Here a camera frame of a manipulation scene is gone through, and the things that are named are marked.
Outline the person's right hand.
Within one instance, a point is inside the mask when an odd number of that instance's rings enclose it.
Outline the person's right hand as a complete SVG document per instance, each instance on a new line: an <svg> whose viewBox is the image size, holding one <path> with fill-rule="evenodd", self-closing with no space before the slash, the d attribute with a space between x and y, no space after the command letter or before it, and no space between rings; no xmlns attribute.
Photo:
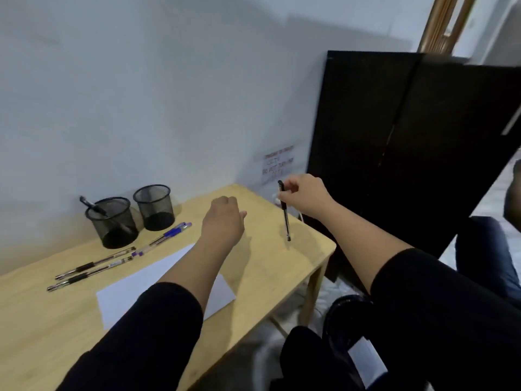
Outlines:
<svg viewBox="0 0 521 391"><path fill-rule="evenodd" d="M285 190L293 192L293 205L300 213L322 220L335 207L335 200L327 191L321 178L311 174L294 174L284 180Z"/></svg>

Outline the person's left hand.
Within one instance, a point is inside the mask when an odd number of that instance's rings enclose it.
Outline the person's left hand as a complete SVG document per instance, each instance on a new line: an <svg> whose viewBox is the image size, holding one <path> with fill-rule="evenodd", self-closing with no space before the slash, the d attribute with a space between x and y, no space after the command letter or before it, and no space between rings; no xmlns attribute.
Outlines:
<svg viewBox="0 0 521 391"><path fill-rule="evenodd" d="M203 219L200 241L228 254L244 234L239 211L236 197L221 196L212 200Z"/></svg>

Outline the black ballpoint pen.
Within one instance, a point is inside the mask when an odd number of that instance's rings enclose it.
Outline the black ballpoint pen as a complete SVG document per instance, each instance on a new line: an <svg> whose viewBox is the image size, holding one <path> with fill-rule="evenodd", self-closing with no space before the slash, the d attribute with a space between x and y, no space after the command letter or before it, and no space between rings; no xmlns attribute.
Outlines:
<svg viewBox="0 0 521 391"><path fill-rule="evenodd" d="M277 181L279 192L285 192L284 183L282 180ZM286 237L287 241L291 241L291 235L290 235L290 225L289 225L289 217L288 217L288 207L287 204L279 199L280 201L280 207L283 210L283 216L284 216L284 225L285 225L285 231L286 231Z"/></svg>

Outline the person's left forearm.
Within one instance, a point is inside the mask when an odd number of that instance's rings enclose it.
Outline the person's left forearm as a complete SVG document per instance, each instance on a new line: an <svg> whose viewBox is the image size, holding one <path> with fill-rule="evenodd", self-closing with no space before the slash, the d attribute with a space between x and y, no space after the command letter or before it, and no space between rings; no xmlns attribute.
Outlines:
<svg viewBox="0 0 521 391"><path fill-rule="evenodd" d="M218 271L235 243L201 237L69 369L56 391L176 391Z"/></svg>

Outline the person's right forearm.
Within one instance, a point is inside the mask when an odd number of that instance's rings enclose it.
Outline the person's right forearm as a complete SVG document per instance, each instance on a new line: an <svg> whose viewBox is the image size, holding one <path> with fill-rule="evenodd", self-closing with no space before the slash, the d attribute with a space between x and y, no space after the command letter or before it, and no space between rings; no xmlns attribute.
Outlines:
<svg viewBox="0 0 521 391"><path fill-rule="evenodd" d="M521 391L521 310L418 249L369 290L370 342L388 373L369 391Z"/></svg>

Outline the light wooden table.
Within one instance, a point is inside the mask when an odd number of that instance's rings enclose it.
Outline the light wooden table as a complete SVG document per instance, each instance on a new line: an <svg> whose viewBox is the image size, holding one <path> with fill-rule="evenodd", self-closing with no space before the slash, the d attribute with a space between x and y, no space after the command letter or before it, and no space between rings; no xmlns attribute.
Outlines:
<svg viewBox="0 0 521 391"><path fill-rule="evenodd" d="M39 254L39 261L1 275L0 391L55 391L69 368L106 334L96 293L196 242L212 200L222 196L236 197L247 211L243 238L220 270L236 299L204 321L178 391L193 386L309 279L299 319L307 325L335 243L292 216L288 242L282 211L231 184L183 203L176 219L192 227L139 260L47 292L57 274L110 255L92 238L52 256Z"/></svg>

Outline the clear pen with blue cap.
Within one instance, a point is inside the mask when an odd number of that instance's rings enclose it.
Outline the clear pen with blue cap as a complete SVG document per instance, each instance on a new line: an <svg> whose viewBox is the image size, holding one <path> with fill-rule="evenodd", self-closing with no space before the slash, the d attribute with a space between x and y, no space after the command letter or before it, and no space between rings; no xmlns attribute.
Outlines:
<svg viewBox="0 0 521 391"><path fill-rule="evenodd" d="M144 256L148 251L153 250L154 248L156 248L157 246L159 246L162 243L165 243L170 238L173 238L174 236L179 235L180 233L182 233L184 230L190 228L191 226L192 226L192 223L180 223L180 224L176 225L174 228L172 228L171 230L168 230L167 232L165 232L163 235L161 235L160 237L158 237L157 239L155 239L148 245L145 245L141 249L133 252L131 256L133 258L139 257L139 256Z"/></svg>
<svg viewBox="0 0 521 391"><path fill-rule="evenodd" d="M162 240L163 238L166 238L167 236L170 236L174 230L176 229L179 229L179 228L182 228L186 225L185 222L182 222L182 223L179 223L175 226L173 226L173 228L167 230L165 233L163 233L161 236L159 236L158 238L156 238L155 240L153 240L152 242L149 243L149 245L152 245L152 244L156 244L158 243L160 240Z"/></svg>

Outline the black mesh pen cup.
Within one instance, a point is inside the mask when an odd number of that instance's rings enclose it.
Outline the black mesh pen cup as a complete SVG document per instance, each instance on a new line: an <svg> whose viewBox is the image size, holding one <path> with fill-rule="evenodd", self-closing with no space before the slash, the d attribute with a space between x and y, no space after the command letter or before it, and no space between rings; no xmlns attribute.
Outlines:
<svg viewBox="0 0 521 391"><path fill-rule="evenodd" d="M170 187L151 184L136 190L133 200L138 205L144 228L149 231L165 230L175 221Z"/></svg>
<svg viewBox="0 0 521 391"><path fill-rule="evenodd" d="M129 199L109 197L94 204L108 213L108 217L104 218L88 208L85 210L85 216L92 222L104 248L123 248L137 239L139 230L132 216Z"/></svg>

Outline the white paper sheet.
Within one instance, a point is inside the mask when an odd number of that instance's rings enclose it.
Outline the white paper sheet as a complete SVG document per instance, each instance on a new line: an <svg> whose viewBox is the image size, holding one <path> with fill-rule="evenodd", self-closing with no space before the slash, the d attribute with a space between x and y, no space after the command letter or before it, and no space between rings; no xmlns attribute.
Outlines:
<svg viewBox="0 0 521 391"><path fill-rule="evenodd" d="M98 291L96 297L101 312L103 329L109 330L114 326L137 301L138 297L157 282L192 247L193 244L187 245L164 259ZM225 278L218 274L205 309L204 320L225 308L235 299L236 296Z"/></svg>

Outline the black folding panel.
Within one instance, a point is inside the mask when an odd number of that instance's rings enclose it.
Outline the black folding panel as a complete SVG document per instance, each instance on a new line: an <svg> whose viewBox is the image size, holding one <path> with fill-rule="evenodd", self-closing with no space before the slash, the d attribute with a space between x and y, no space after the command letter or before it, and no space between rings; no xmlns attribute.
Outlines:
<svg viewBox="0 0 521 391"><path fill-rule="evenodd" d="M328 51L307 172L440 258L521 147L521 65Z"/></svg>

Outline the black capped pen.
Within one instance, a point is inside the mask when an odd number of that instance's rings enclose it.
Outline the black capped pen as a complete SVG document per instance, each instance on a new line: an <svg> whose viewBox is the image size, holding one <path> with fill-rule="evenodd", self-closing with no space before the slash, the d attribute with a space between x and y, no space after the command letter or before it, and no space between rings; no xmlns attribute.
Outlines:
<svg viewBox="0 0 521 391"><path fill-rule="evenodd" d="M101 207L99 207L97 204L94 204L90 201L88 201L84 196L80 196L79 197L79 201L85 205L89 210L97 213L97 214L100 214L102 217L104 218L107 218L108 217L108 213L106 210L102 209Z"/></svg>

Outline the clear pen with black grip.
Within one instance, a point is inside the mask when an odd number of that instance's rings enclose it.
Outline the clear pen with black grip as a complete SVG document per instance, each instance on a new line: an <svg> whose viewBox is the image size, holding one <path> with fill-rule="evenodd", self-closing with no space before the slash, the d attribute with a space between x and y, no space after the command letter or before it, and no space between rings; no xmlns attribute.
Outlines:
<svg viewBox="0 0 521 391"><path fill-rule="evenodd" d="M120 260L116 260L116 261L111 262L109 264L106 264L104 266L97 267L94 270L82 272L82 273L80 273L78 275L72 276L72 277L66 279L65 281L62 281L62 282L59 282L59 283L56 283L54 285L51 285L51 286L47 287L46 290L47 290L47 292L52 292L52 291L64 288L64 287L66 287L68 285L72 285L72 284L74 284L76 282L85 280L88 277L95 276L96 274L99 274L99 273L101 273L103 271L106 271L106 270L109 270L109 269L113 269L114 267L117 267L117 266L120 266L122 264L128 263L128 262L130 262L130 261L132 261L134 259L135 259L135 256L128 256L128 257L122 258Z"/></svg>
<svg viewBox="0 0 521 391"><path fill-rule="evenodd" d="M97 260L97 261L93 261L93 262L89 262L89 263L86 263L86 264L83 264L81 266L78 266L72 270L68 270L60 275L57 275L54 277L55 280L62 280L68 276L72 276L72 275L75 275L75 274L79 274L85 270L88 270L88 269L92 269L92 268L95 268L96 266L102 264L102 263L105 263L105 262L108 262L114 258L118 258L118 257L121 257L121 256L126 256L132 252L134 252L136 250L136 247L130 247L130 248L127 248L127 249L124 249L124 250L121 250L121 251L118 251L112 255L109 255L105 258L102 258L100 260Z"/></svg>

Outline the person's black trouser leg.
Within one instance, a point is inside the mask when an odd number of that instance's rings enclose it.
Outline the person's black trouser leg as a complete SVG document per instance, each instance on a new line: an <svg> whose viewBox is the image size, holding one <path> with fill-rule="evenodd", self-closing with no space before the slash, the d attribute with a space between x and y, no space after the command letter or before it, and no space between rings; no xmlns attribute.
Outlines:
<svg viewBox="0 0 521 391"><path fill-rule="evenodd" d="M305 326L290 331L279 363L282 377L270 382L269 391L365 391L354 379L356 372Z"/></svg>

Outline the white label card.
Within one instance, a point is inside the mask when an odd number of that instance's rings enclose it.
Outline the white label card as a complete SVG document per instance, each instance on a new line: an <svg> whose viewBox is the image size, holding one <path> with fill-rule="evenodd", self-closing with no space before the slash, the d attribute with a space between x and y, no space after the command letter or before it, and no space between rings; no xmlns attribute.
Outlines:
<svg viewBox="0 0 521 391"><path fill-rule="evenodd" d="M348 355L366 391L388 373L373 344L363 336L348 350Z"/></svg>

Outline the wooden door frame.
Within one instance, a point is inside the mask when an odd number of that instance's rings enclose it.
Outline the wooden door frame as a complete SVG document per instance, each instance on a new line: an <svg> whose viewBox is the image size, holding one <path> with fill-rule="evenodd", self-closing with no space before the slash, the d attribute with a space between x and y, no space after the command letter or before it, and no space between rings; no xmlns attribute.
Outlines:
<svg viewBox="0 0 521 391"><path fill-rule="evenodd" d="M476 0L434 0L418 53L451 56Z"/></svg>

